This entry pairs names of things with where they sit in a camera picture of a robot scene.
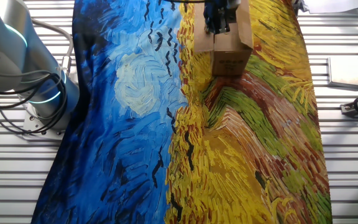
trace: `painted fabric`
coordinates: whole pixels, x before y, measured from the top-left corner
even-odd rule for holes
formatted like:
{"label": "painted fabric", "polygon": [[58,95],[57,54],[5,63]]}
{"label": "painted fabric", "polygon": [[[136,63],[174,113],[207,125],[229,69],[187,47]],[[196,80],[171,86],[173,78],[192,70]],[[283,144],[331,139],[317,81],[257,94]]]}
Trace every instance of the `painted fabric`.
{"label": "painted fabric", "polygon": [[75,1],[80,102],[32,223],[332,223],[291,0],[249,1],[237,78],[194,53],[194,4]]}

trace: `metal bracket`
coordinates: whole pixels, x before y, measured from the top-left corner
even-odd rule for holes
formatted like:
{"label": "metal bracket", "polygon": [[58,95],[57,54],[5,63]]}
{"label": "metal bracket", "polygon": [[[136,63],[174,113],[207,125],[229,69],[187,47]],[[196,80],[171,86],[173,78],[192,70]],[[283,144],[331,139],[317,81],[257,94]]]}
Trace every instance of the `metal bracket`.
{"label": "metal bracket", "polygon": [[[32,110],[32,105],[28,104],[28,109]],[[23,124],[23,128],[26,130],[34,130],[37,128],[42,127],[44,124],[38,120],[37,118],[31,116],[29,113],[25,114],[25,118],[24,118],[24,124]],[[64,130],[62,131],[57,131],[54,129],[49,129],[48,131],[45,131],[43,133],[38,133],[38,134],[24,134],[23,138],[26,140],[35,140],[35,139],[52,139],[52,140],[62,140],[64,136]]]}

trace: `green brush strokes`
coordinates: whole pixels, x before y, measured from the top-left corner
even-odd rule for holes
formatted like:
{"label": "green brush strokes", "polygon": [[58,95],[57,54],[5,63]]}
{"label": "green brush strokes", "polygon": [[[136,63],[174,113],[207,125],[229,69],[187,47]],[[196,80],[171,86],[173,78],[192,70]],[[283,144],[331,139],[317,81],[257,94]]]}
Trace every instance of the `green brush strokes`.
{"label": "green brush strokes", "polygon": [[300,94],[298,94],[296,101],[292,100],[296,88],[288,88],[284,92],[281,92],[281,89],[288,86],[290,83],[276,75],[277,70],[273,65],[261,60],[256,55],[251,55],[246,70],[264,80],[278,96],[284,96],[289,102],[292,102],[292,105],[298,113],[301,113],[304,116],[307,116],[307,113],[314,114],[314,111],[310,106],[308,107],[308,111],[305,111],[305,106],[300,103]]}
{"label": "green brush strokes", "polygon": [[323,151],[323,144],[321,143],[320,139],[320,133],[317,131],[316,128],[310,128],[312,127],[311,121],[308,123],[301,121],[301,129],[305,136],[308,138],[311,147],[316,151]]}
{"label": "green brush strokes", "polygon": [[226,105],[229,105],[239,113],[241,118],[255,132],[259,141],[271,155],[285,157],[286,150],[284,150],[283,143],[278,140],[272,125],[253,99],[233,88],[224,87],[216,102],[209,112],[209,127],[215,125],[218,119],[223,116]]}

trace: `blue brush strokes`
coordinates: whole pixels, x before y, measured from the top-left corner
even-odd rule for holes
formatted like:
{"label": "blue brush strokes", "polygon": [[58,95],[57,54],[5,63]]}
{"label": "blue brush strokes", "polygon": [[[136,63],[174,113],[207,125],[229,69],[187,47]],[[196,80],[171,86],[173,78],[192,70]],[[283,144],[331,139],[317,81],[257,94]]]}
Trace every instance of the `blue brush strokes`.
{"label": "blue brush strokes", "polygon": [[174,132],[168,114],[187,105],[175,63],[178,7],[75,1],[80,102],[32,223],[164,223]]}

